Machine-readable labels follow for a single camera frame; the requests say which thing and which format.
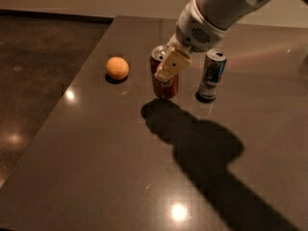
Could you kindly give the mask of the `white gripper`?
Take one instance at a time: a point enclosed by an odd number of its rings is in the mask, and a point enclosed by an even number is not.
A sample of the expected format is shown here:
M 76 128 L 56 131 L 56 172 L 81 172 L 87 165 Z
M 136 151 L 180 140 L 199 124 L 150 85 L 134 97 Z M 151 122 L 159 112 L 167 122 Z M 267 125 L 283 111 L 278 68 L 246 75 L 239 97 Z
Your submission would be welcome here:
M 181 43 L 191 52 L 213 48 L 227 34 L 230 23 L 223 0 L 191 0 L 181 12 L 176 32 L 167 42 L 167 52 L 154 77 L 167 82 L 192 63 L 192 57 L 181 49 Z

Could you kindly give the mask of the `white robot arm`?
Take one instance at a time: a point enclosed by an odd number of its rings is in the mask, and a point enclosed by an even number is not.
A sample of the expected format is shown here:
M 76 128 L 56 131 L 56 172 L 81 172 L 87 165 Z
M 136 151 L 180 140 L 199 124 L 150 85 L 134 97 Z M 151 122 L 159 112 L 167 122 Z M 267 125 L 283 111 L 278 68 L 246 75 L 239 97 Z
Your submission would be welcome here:
M 181 12 L 155 78 L 166 82 L 192 62 L 192 53 L 212 49 L 233 24 L 270 0 L 191 0 Z

